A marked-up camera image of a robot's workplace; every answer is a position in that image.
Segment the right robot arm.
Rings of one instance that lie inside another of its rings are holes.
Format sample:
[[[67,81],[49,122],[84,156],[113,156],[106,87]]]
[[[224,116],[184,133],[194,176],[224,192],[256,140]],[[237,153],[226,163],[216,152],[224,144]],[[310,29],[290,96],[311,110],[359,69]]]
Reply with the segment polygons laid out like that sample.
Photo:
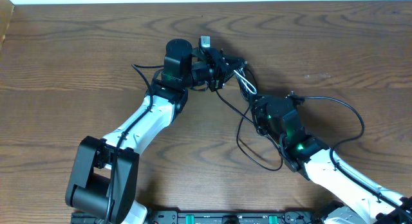
[[[276,142],[286,166],[351,210],[337,208],[323,217],[323,223],[411,223],[411,198],[369,179],[336,153],[336,145],[330,147],[306,132],[297,111],[306,99],[293,93],[252,95],[248,103],[257,133]]]

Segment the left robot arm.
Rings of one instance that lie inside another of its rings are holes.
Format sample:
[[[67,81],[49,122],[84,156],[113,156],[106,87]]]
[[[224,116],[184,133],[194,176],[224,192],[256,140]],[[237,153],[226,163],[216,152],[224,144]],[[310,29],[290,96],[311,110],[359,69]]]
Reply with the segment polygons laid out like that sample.
[[[135,200],[142,153],[182,112],[189,90],[217,91],[246,65],[243,58],[212,48],[208,36],[200,37],[196,48],[184,39],[169,41],[164,63],[144,81],[141,106],[114,131],[102,138],[87,136],[79,144],[66,205],[99,223],[144,223],[148,209]]]

